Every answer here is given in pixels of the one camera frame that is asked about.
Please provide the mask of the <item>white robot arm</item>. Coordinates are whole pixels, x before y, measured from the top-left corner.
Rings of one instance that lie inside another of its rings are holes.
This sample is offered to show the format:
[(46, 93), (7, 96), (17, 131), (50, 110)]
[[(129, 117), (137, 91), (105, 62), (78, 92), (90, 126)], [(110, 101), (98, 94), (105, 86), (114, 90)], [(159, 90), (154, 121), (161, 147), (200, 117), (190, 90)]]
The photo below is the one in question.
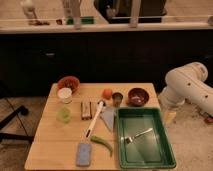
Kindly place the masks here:
[(213, 88), (205, 84), (206, 66), (192, 62), (170, 70), (165, 76), (166, 86), (158, 98), (164, 108), (177, 108), (188, 99), (213, 117)]

